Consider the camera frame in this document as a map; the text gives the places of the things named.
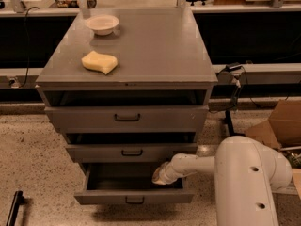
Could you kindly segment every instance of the gray tabletop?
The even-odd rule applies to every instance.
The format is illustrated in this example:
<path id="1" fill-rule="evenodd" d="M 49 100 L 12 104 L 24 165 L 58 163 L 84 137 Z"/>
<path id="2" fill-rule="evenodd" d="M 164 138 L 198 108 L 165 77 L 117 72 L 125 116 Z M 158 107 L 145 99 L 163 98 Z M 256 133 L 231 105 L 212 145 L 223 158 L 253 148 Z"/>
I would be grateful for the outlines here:
<path id="1" fill-rule="evenodd" d="M 191 9 L 92 9 L 90 14 L 115 15 L 119 26 L 110 35 L 94 35 L 79 13 L 37 79 L 39 85 L 216 82 Z M 116 57 L 118 66 L 108 75 L 85 69 L 81 58 L 93 50 Z"/>

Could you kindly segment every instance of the cardboard box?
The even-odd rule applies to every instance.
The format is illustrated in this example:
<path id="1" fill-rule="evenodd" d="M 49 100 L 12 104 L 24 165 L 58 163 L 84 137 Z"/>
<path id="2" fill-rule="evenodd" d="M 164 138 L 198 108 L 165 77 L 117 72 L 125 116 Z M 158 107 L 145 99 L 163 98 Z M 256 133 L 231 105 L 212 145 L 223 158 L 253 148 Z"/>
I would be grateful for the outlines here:
<path id="1" fill-rule="evenodd" d="M 276 150 L 301 146 L 301 101 L 279 101 L 266 121 L 248 128 L 245 133 Z M 301 169 L 293 169 L 293 182 L 295 190 L 287 188 L 279 193 L 293 191 L 301 199 Z"/>

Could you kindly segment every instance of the drawer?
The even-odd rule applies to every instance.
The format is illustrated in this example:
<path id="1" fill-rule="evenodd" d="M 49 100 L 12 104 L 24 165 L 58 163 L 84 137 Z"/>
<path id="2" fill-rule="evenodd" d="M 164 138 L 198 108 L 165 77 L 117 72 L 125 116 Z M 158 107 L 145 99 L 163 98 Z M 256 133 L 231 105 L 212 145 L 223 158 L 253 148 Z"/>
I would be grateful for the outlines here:
<path id="1" fill-rule="evenodd" d="M 200 132 L 207 106 L 46 107 L 60 133 Z"/>
<path id="2" fill-rule="evenodd" d="M 66 146 L 70 158 L 77 163 L 156 162 L 170 159 L 176 153 L 195 154 L 197 148 L 196 143 Z"/>
<path id="3" fill-rule="evenodd" d="M 161 163 L 90 164 L 84 190 L 75 193 L 80 204 L 189 203 L 193 192 L 186 179 L 159 186 L 151 177 Z"/>

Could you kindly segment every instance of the white robotic arm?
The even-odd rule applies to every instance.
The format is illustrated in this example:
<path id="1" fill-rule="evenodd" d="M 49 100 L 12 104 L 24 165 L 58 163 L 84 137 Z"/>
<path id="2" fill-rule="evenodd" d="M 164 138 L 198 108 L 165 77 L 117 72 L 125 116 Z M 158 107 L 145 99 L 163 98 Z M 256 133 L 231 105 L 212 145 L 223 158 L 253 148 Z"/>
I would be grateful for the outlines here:
<path id="1" fill-rule="evenodd" d="M 214 173 L 218 226 L 276 226 L 272 189 L 292 180 L 288 160 L 248 137 L 222 141 L 215 157 L 176 154 L 153 174 L 156 184 L 171 184 L 194 173 Z"/>

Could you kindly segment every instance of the drawer handle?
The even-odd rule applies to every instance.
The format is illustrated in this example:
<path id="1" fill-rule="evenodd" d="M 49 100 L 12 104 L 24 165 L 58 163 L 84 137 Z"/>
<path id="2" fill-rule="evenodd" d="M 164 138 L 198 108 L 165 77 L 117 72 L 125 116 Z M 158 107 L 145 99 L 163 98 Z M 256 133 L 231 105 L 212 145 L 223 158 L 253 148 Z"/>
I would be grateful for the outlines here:
<path id="1" fill-rule="evenodd" d="M 125 202 L 127 204 L 143 204 L 144 203 L 144 197 L 142 197 L 141 199 L 139 198 L 128 198 L 128 197 L 125 197 Z"/>
<path id="2" fill-rule="evenodd" d="M 124 151 L 124 150 L 121 151 L 121 154 L 123 156 L 140 156 L 142 155 L 142 153 L 143 153 L 142 149 L 140 151 Z"/>
<path id="3" fill-rule="evenodd" d="M 119 116 L 118 114 L 115 114 L 114 120 L 115 121 L 139 121 L 140 117 L 141 117 L 140 114 L 136 114 L 133 117 L 122 117 L 122 116 Z"/>

